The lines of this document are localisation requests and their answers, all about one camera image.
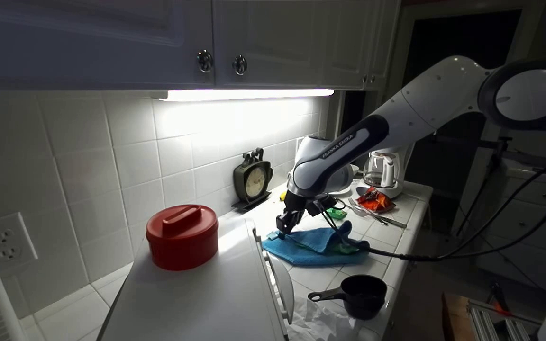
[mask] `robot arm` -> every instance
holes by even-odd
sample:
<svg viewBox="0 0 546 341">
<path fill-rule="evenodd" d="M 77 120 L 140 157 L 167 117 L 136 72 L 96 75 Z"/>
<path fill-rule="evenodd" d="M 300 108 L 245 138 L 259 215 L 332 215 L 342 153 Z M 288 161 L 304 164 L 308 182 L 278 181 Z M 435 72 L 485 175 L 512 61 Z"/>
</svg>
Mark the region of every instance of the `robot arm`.
<svg viewBox="0 0 546 341">
<path fill-rule="evenodd" d="M 297 151 L 277 228 L 290 233 L 309 202 L 346 187 L 351 180 L 347 165 L 360 155 L 415 142 L 473 111 L 510 129 L 546 130 L 546 60 L 487 70 L 469 58 L 451 56 L 424 71 L 333 142 L 305 138 Z"/>
</svg>

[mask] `blue towel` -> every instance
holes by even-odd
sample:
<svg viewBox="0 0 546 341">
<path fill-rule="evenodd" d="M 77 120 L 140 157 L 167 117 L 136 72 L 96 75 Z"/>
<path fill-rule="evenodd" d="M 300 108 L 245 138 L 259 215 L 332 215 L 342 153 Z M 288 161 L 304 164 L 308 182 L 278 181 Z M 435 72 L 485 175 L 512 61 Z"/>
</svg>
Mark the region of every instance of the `blue towel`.
<svg viewBox="0 0 546 341">
<path fill-rule="evenodd" d="M 349 235 L 351 222 L 347 220 L 338 230 L 344 236 Z M 263 241 L 263 248 L 293 265 L 356 264 L 362 263 L 368 257 L 366 251 L 346 255 L 327 250 L 329 246 L 334 246 L 338 242 L 342 241 L 336 232 L 329 227 L 323 227 L 310 231 L 296 231 L 286 235 L 284 240 L 267 238 Z"/>
</svg>

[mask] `white cabinet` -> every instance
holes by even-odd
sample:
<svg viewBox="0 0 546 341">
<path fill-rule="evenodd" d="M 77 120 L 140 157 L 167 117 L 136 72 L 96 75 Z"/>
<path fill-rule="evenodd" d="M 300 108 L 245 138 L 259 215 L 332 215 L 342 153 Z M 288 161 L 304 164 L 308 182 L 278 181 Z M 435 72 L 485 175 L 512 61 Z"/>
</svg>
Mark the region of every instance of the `white cabinet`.
<svg viewBox="0 0 546 341">
<path fill-rule="evenodd" d="M 217 87 L 319 84 L 324 26 L 319 1 L 213 0 L 212 4 Z"/>
<path fill-rule="evenodd" d="M 391 52 L 395 41 L 399 9 L 400 1 L 377 0 L 377 8 L 373 16 L 376 26 L 371 36 L 366 90 L 385 88 L 386 78 L 389 74 Z"/>
<path fill-rule="evenodd" d="M 327 3 L 323 87 L 361 89 L 366 82 L 368 56 L 373 42 L 375 9 L 380 1 L 355 0 Z"/>
<path fill-rule="evenodd" d="M 0 0 L 0 88 L 214 86 L 210 0 Z"/>
</svg>

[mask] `red container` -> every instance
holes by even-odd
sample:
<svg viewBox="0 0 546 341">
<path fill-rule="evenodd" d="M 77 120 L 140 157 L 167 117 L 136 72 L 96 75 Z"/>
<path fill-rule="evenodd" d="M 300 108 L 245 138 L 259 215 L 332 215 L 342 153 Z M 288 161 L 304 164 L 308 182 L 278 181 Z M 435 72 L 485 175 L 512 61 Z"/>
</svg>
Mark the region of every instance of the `red container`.
<svg viewBox="0 0 546 341">
<path fill-rule="evenodd" d="M 180 205 L 156 213 L 147 222 L 153 262 L 165 270 L 188 270 L 218 251 L 218 218 L 210 207 Z"/>
</svg>

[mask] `drawer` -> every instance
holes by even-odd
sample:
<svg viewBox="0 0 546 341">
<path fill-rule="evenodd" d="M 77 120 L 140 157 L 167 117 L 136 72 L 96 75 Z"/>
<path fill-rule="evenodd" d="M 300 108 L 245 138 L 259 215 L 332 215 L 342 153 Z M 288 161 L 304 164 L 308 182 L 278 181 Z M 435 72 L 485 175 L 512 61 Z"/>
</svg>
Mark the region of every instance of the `drawer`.
<svg viewBox="0 0 546 341">
<path fill-rule="evenodd" d="M 508 178 L 503 191 L 503 197 L 509 197 L 522 184 L 524 179 Z M 516 199 L 546 206 L 546 183 L 532 182 L 520 191 Z"/>
<path fill-rule="evenodd" d="M 546 207 L 513 200 L 488 228 L 486 235 L 513 240 L 533 227 L 546 212 Z M 546 250 L 546 222 L 538 231 L 522 241 L 524 244 Z"/>
<path fill-rule="evenodd" d="M 490 244 L 501 246 L 510 242 L 509 239 L 489 236 L 486 238 Z M 501 251 L 513 263 L 515 263 L 525 274 L 533 281 L 546 290 L 546 251 L 528 246 L 526 244 L 516 244 L 511 248 Z M 526 285 L 533 287 L 522 274 L 520 274 L 511 263 L 504 259 L 496 252 L 492 254 L 482 255 L 477 257 L 477 266 L 483 270 L 494 272 L 501 276 L 520 281 Z"/>
</svg>

